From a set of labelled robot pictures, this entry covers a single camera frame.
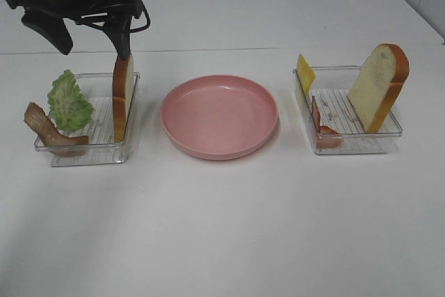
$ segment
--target white tabletop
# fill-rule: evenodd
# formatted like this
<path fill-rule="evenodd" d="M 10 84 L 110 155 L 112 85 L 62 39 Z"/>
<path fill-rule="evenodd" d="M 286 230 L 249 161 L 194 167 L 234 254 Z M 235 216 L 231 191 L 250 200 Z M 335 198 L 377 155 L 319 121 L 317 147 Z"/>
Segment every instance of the white tabletop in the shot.
<path fill-rule="evenodd" d="M 2 296 L 441 296 L 445 77 L 440 46 L 403 45 L 411 73 L 390 153 L 316 156 L 296 105 L 298 52 L 361 64 L 374 45 L 136 52 L 138 147 L 122 165 L 50 168 L 23 123 L 51 81 L 111 70 L 115 54 L 3 55 Z M 177 84 L 235 74 L 269 89 L 280 127 L 258 152 L 183 154 L 159 112 Z"/>
<path fill-rule="evenodd" d="M 404 0 L 143 0 L 152 18 L 133 51 L 301 48 L 433 43 L 443 39 Z M 23 9 L 0 0 L 0 54 L 55 52 L 22 26 Z M 134 26 L 143 24 L 134 22 Z M 69 20 L 74 51 L 112 51 L 99 31 Z"/>

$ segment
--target toy bread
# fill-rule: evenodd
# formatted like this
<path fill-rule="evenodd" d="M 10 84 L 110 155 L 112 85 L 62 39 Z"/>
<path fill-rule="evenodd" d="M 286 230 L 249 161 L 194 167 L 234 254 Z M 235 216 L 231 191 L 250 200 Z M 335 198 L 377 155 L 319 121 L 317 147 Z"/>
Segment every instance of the toy bread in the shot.
<path fill-rule="evenodd" d="M 364 131 L 378 132 L 397 99 L 410 66 L 398 45 L 378 45 L 348 93 Z"/>
<path fill-rule="evenodd" d="M 118 56 L 113 71 L 113 125 L 116 143 L 122 142 L 125 136 L 133 89 L 133 54 L 125 61 Z"/>

